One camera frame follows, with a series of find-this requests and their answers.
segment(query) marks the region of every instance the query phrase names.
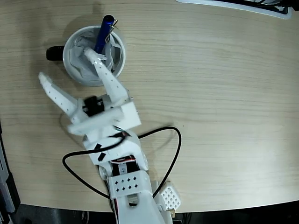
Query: black handle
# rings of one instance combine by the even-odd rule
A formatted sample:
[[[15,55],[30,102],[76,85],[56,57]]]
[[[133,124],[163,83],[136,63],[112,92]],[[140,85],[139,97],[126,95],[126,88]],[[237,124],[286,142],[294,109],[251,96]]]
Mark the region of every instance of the black handle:
[[[47,49],[46,58],[49,61],[62,61],[64,46],[53,46]]]

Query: perforated bracket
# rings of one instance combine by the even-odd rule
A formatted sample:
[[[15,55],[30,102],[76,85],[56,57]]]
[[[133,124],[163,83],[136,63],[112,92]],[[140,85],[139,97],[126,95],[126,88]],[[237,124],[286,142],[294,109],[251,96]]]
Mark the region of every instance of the perforated bracket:
[[[111,199],[145,191],[153,194],[150,177],[144,170],[109,177],[108,182]]]

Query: wire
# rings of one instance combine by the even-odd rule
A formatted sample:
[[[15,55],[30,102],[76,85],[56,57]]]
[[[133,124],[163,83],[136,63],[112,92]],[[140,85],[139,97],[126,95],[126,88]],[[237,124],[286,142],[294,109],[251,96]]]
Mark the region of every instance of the wire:
[[[89,223],[89,212],[88,211],[82,211],[81,221],[84,224]]]
[[[127,163],[127,162],[133,162],[133,161],[136,161],[136,159],[123,159],[123,160],[112,160],[110,161],[111,163],[115,163],[115,164],[121,164],[121,163]]]
[[[104,181],[105,185],[106,185],[106,188],[107,188],[107,192],[108,192],[108,195],[110,197],[110,191],[109,191],[109,186],[108,186],[108,183],[107,181]],[[114,212],[114,209],[113,209],[113,205],[112,205],[112,200],[109,198],[109,204],[110,204],[110,208],[112,210],[112,212]]]
[[[155,134],[157,132],[164,131],[164,130],[175,130],[177,132],[177,134],[178,134],[178,148],[177,148],[176,154],[173,157],[171,165],[168,168],[168,171],[166,172],[166,174],[165,174],[163,180],[161,181],[159,187],[154,192],[153,197],[155,197],[159,193],[159,191],[161,190],[161,188],[165,184],[165,182],[166,182],[166,180],[167,180],[167,178],[168,178],[168,176],[169,176],[169,174],[170,174],[170,172],[171,172],[174,164],[177,161],[178,154],[179,154],[179,151],[180,151],[181,145],[182,145],[182,135],[181,135],[181,132],[176,127],[168,126],[168,127],[161,127],[161,128],[155,129],[155,130],[153,130],[151,132],[148,132],[148,133],[145,133],[145,134],[142,134],[142,135],[138,136],[139,139],[142,139],[142,138],[145,138],[145,137],[147,137],[149,135],[152,135],[152,134]]]
[[[177,151],[174,155],[174,158],[171,162],[171,165],[169,166],[168,168],[168,171],[166,172],[163,180],[161,181],[160,185],[158,186],[158,188],[156,189],[156,191],[154,192],[153,194],[153,197],[155,197],[159,191],[161,190],[161,188],[163,187],[164,183],[166,182],[177,158],[178,158],[178,154],[179,154],[179,151],[181,149],[181,145],[182,145],[182,135],[181,135],[181,132],[176,128],[176,127],[172,127],[172,126],[167,126],[167,127],[161,127],[161,128],[158,128],[158,129],[155,129],[153,131],[150,131],[148,133],[145,133],[145,134],[142,134],[142,135],[139,135],[138,138],[139,139],[142,139],[142,138],[145,138],[149,135],[152,135],[152,134],[155,134],[157,132],[160,132],[160,131],[164,131],[164,130],[175,130],[178,134],[178,148],[177,148]],[[104,148],[100,148],[100,149],[94,149],[94,150],[85,150],[85,151],[77,151],[77,152],[72,152],[72,153],[68,153],[66,154],[63,158],[62,158],[62,164],[64,165],[64,167],[70,172],[70,174],[72,174],[78,181],[80,181],[83,185],[85,185],[86,187],[88,187],[90,190],[94,191],[95,193],[107,198],[110,200],[110,196],[109,195],[106,195],[105,193],[99,191],[98,189],[94,188],[92,185],[90,185],[89,183],[87,183],[85,180],[83,180],[79,175],[77,175],[66,163],[66,159],[69,158],[69,157],[72,157],[72,156],[76,156],[76,155],[87,155],[87,154],[94,154],[94,153],[100,153],[100,152],[103,152],[103,151],[107,151],[107,150],[110,150],[110,149],[113,149],[117,146],[119,146],[127,137],[127,133],[126,132],[122,132],[123,133],[123,137],[121,138],[121,140],[117,143],[115,143],[114,145],[111,145],[111,146],[107,146],[107,147],[104,147]]]
[[[191,221],[192,213],[183,213],[182,224],[189,224]]]
[[[106,195],[105,193],[99,191],[98,189],[94,188],[92,185],[90,185],[89,183],[87,183],[85,180],[83,180],[80,176],[78,176],[66,163],[66,159],[72,156],[76,156],[76,155],[87,155],[87,154],[93,154],[93,153],[100,153],[112,148],[115,148],[117,146],[119,146],[125,139],[126,139],[127,135],[124,135],[121,140],[117,143],[115,143],[114,145],[111,146],[107,146],[104,148],[100,148],[100,149],[94,149],[94,150],[85,150],[85,151],[78,151],[78,152],[72,152],[72,153],[68,153],[66,154],[63,158],[62,158],[62,164],[64,165],[64,167],[67,169],[67,171],[69,171],[78,181],[80,181],[83,185],[85,185],[86,187],[88,187],[90,190],[93,190],[95,193],[110,199],[110,197],[108,195]]]

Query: pen clip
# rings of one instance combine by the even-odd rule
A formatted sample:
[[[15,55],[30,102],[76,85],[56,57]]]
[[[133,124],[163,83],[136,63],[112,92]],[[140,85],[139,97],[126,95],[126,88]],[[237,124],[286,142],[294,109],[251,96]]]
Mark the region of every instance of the pen clip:
[[[105,38],[105,43],[108,43],[108,42],[109,42],[109,40],[110,40],[110,34],[111,34],[112,31],[114,30],[114,27],[115,27],[115,25],[116,25],[117,22],[118,22],[118,20],[117,20],[117,19],[114,19],[114,23],[110,26],[111,29],[110,29],[108,35],[107,35],[106,38]]]

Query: white object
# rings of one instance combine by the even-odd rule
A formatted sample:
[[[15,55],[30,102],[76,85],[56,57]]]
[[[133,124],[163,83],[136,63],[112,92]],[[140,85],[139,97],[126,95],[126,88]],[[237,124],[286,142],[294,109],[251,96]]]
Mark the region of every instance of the white object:
[[[240,10],[275,16],[275,17],[282,18],[282,19],[290,19],[291,15],[292,15],[292,8],[288,8],[287,14],[282,14],[282,13],[277,13],[277,12],[273,12],[273,11],[262,9],[262,8],[250,7],[250,6],[229,3],[229,2],[224,2],[224,1],[217,1],[217,0],[176,0],[176,1],[182,2],[182,3],[192,3],[192,4],[201,4],[201,5],[207,5],[207,6],[220,6],[220,7],[226,7],[226,8],[240,9]]]
[[[63,51],[63,62],[64,62],[64,67],[65,67],[67,73],[77,82],[79,82],[83,85],[87,85],[87,86],[101,86],[101,85],[103,85],[103,83],[100,79],[98,79],[96,77],[96,73],[91,74],[90,76],[86,77],[87,72],[84,72],[84,74],[82,76],[82,74],[80,73],[80,70],[78,70],[78,68],[74,67],[70,63],[70,60],[71,59],[76,60],[76,57],[78,58],[78,56],[81,53],[80,50],[78,49],[79,47],[75,46],[75,41],[77,41],[77,39],[80,36],[82,36],[82,34],[86,34],[88,32],[93,32],[95,29],[99,30],[100,26],[89,26],[89,27],[84,27],[84,28],[81,28],[80,30],[77,30],[67,40],[67,42],[64,46],[64,51]],[[118,77],[119,74],[121,73],[121,71],[125,65],[125,61],[126,61],[126,44],[124,42],[124,38],[122,37],[119,30],[117,30],[117,28],[115,28],[113,30],[111,35],[113,37],[112,45],[114,45],[116,47],[120,46],[120,48],[121,48],[121,56],[119,59],[119,63],[117,64],[117,66],[113,67],[114,68],[113,75],[115,77]]]
[[[113,202],[115,217],[119,224],[171,224],[171,213],[166,210],[161,194],[153,198],[153,191],[158,188],[157,182],[151,185],[147,174],[148,162],[141,150],[138,136],[130,128],[141,124],[138,112],[126,88],[117,80],[103,63],[101,56],[91,48],[84,49],[84,55],[102,80],[107,94],[92,98],[96,109],[101,111],[88,115],[93,107],[86,105],[86,100],[75,99],[43,74],[40,82],[46,94],[70,118],[70,133],[83,135],[86,150],[93,150],[98,145],[104,148],[120,141],[115,134],[126,131],[126,139],[118,146],[99,153],[89,154],[94,165],[99,166],[100,176],[108,180],[110,198]],[[128,172],[124,158],[134,160],[139,170]]]
[[[164,203],[167,210],[176,210],[182,203],[177,190],[173,187],[173,185],[170,182],[166,182],[164,184],[164,186],[160,190],[160,194],[164,199]]]
[[[106,67],[111,70],[115,70],[121,63],[121,60],[117,61],[116,56],[118,56],[120,59],[122,58],[122,49],[121,46],[115,42],[115,39],[113,36],[109,38],[108,44],[105,45],[104,48],[105,51],[105,65]]]
[[[92,64],[83,54],[83,50],[86,46],[94,48],[95,46],[95,30],[87,31],[79,36],[75,41],[73,47],[69,51],[70,64],[75,67],[80,73],[84,81],[96,81],[98,76]],[[104,55],[101,55],[101,59],[106,60]]]

